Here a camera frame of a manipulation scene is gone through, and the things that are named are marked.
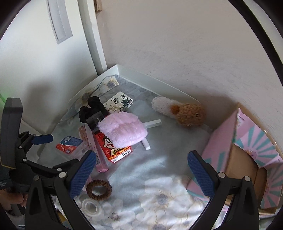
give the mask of small plastic box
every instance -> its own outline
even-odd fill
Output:
[[[67,160],[72,160],[74,158],[80,160],[83,155],[87,152],[87,143],[84,140],[67,136],[60,143],[56,145],[56,149]]]

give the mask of blue label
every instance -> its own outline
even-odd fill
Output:
[[[81,139],[71,137],[71,136],[67,136],[60,142],[60,144],[78,147],[82,142],[83,142],[83,140],[81,140]]]

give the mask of plastic container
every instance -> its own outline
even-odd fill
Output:
[[[98,201],[89,198],[87,194],[77,196],[75,202],[91,224],[95,224],[96,220],[99,220],[104,216],[101,204]]]
[[[87,142],[75,137],[67,136],[56,145],[57,152],[66,160],[74,158],[80,160],[87,152]]]

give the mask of pink fluffy slipper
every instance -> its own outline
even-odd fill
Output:
[[[134,145],[147,136],[147,130],[139,118],[127,112],[110,114],[98,123],[98,127],[116,148]]]

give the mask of white chalk stick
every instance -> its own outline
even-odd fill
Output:
[[[149,145],[147,139],[144,138],[144,139],[142,139],[141,141],[142,141],[142,144],[144,145],[145,149],[146,149],[146,150],[149,150],[149,149],[150,149],[150,145]]]
[[[154,121],[150,121],[150,122],[144,122],[143,123],[146,129],[152,128],[152,127],[156,127],[156,126],[160,126],[162,124],[161,120],[154,120]]]

